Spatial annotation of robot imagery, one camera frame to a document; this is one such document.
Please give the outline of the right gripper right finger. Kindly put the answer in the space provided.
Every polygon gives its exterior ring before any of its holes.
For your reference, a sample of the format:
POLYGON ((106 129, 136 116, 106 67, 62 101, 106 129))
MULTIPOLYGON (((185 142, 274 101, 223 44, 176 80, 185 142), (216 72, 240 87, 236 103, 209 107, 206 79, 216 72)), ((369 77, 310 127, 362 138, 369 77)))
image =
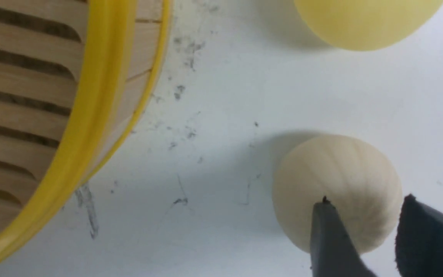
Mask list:
POLYGON ((404 198, 395 238, 395 262, 402 277, 443 277, 443 213, 404 198))

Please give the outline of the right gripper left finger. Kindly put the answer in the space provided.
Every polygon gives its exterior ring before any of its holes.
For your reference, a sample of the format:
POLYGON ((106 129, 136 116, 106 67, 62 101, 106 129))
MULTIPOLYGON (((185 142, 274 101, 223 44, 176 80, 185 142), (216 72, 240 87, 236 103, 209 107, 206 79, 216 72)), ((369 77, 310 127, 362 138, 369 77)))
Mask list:
POLYGON ((362 261, 327 197, 313 205, 310 256, 314 277, 376 276, 362 261))

